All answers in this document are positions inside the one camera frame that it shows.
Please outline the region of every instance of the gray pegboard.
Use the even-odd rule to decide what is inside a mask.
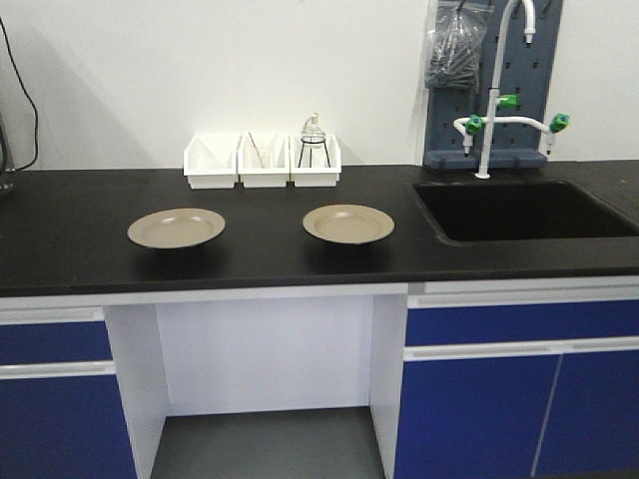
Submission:
[[[516,109],[498,109],[497,116],[517,115],[543,122],[563,0],[533,2],[537,33],[530,47],[526,48],[523,40],[525,14],[523,4],[519,2],[510,18],[501,75],[501,94],[517,94],[519,106]],[[452,122],[455,118],[471,114],[486,114],[499,23],[507,0],[473,0],[472,3],[494,6],[481,52],[479,93],[453,89],[429,91],[423,163],[437,170],[476,169],[481,156],[483,132],[475,136],[470,155],[465,157],[461,144],[463,138]],[[489,166],[544,166],[547,159],[537,151],[540,135],[540,132],[526,125],[495,125]]]

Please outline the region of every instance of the plate rim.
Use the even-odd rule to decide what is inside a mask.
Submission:
[[[138,229],[142,228],[147,223],[152,223],[153,219],[162,218],[168,215],[174,215],[176,212],[182,212],[182,213],[194,212],[195,214],[199,214],[203,217],[207,217],[211,221],[211,224],[214,227],[213,232],[210,235],[206,236],[205,238],[202,238],[197,241],[189,241],[181,245],[170,245],[170,246],[156,245],[156,244],[149,243],[147,241],[143,241],[138,235]],[[202,208],[171,208],[169,210],[159,210],[153,213],[149,213],[148,215],[144,215],[143,217],[136,219],[127,228],[127,237],[133,243],[143,247],[151,248],[151,249],[181,249],[184,247],[197,246],[198,244],[202,244],[204,242],[212,240],[213,238],[219,236],[225,230],[225,228],[226,228],[226,220],[224,219],[222,215],[220,215],[217,212],[214,212],[211,210],[205,210]]]
[[[334,211],[336,209],[342,209],[343,211],[348,211],[348,210],[359,210],[361,211],[365,211],[368,213],[372,213],[374,214],[376,217],[382,219],[383,221],[381,222],[381,226],[382,226],[382,232],[375,236],[375,237],[371,237],[370,239],[365,239],[365,240],[353,240],[353,241],[347,241],[347,240],[340,240],[340,239],[332,239],[329,238],[327,236],[324,236],[322,234],[320,234],[320,232],[318,232],[315,228],[313,228],[311,221],[314,220],[315,218],[317,218],[323,211]],[[355,205],[355,204],[333,204],[333,205],[324,205],[322,207],[318,207],[315,208],[311,211],[309,211],[308,213],[305,214],[304,218],[302,219],[302,225],[304,227],[304,229],[307,231],[307,233],[309,233],[309,235],[318,238],[320,240],[324,240],[327,242],[332,242],[332,243],[336,243],[336,244],[353,244],[353,245],[357,245],[357,244],[368,244],[370,242],[375,242],[375,241],[379,241],[379,240],[383,240],[384,238],[386,238],[387,236],[389,236],[395,228],[395,221],[394,219],[386,212],[383,212],[382,210],[378,210],[377,208],[373,208],[373,207],[368,207],[366,205]]]

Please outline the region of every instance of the green valve handle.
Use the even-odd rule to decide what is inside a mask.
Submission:
[[[468,135],[476,135],[483,128],[486,122],[483,121],[483,118],[477,115],[470,115],[470,118],[466,122],[466,133]]]
[[[519,105],[519,97],[517,95],[501,95],[498,105],[503,108],[515,108]]]
[[[563,113],[558,113],[552,119],[552,123],[550,123],[550,131],[552,133],[559,133],[568,125],[570,125],[570,117],[568,115],[564,115]]]

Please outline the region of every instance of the faucet spout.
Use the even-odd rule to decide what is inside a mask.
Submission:
[[[508,21],[516,4],[520,0],[508,0],[503,9],[501,23],[499,24],[499,40],[497,41],[497,51],[495,54],[495,66],[492,71],[492,82],[490,83],[490,91],[488,93],[488,109],[486,113],[486,127],[483,136],[483,147],[481,149],[481,159],[479,161],[479,170],[475,174],[478,178],[488,179],[488,162],[490,160],[490,149],[492,145],[492,135],[494,133],[495,115],[497,105],[499,104],[499,84],[501,83],[501,70],[503,67],[503,56],[506,48],[506,39],[508,37]],[[532,42],[532,36],[535,33],[535,6],[532,0],[522,0],[526,14],[526,26],[524,28],[524,36],[526,43]]]

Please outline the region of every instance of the plastic bag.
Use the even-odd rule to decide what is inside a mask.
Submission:
[[[426,88],[477,91],[481,43],[493,7],[460,0],[439,2],[435,29],[428,32],[432,45]]]

